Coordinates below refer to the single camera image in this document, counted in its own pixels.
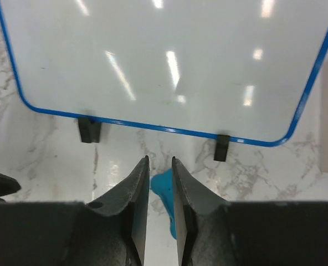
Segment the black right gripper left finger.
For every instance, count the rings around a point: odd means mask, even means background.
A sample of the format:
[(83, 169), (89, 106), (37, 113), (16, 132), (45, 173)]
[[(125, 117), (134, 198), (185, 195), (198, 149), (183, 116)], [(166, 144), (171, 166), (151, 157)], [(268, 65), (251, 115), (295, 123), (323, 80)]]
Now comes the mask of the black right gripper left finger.
[(74, 223), (67, 265), (143, 265), (146, 242), (149, 157), (102, 196), (89, 202)]

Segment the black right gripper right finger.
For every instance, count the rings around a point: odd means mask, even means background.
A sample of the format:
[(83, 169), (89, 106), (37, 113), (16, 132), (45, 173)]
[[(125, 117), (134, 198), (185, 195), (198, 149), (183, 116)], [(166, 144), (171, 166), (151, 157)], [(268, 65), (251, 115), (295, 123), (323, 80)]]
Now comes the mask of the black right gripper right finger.
[(172, 158), (173, 207), (179, 265), (237, 265), (227, 226), (229, 202)]

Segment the blue-framed small whiteboard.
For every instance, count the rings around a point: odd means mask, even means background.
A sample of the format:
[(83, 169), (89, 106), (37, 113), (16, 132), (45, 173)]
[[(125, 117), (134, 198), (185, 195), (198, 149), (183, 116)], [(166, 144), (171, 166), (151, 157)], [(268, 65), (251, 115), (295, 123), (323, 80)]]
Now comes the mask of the blue-framed small whiteboard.
[(31, 110), (272, 147), (328, 51), (328, 1), (0, 1)]

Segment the blue eraser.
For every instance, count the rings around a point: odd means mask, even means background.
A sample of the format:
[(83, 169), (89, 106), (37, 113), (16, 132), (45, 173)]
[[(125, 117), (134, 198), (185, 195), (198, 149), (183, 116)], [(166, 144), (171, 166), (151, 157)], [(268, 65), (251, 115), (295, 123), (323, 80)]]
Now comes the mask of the blue eraser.
[(162, 174), (154, 175), (151, 179), (150, 186), (154, 194), (158, 195), (161, 199), (169, 215), (171, 236), (177, 239), (173, 206), (172, 170), (169, 169)]

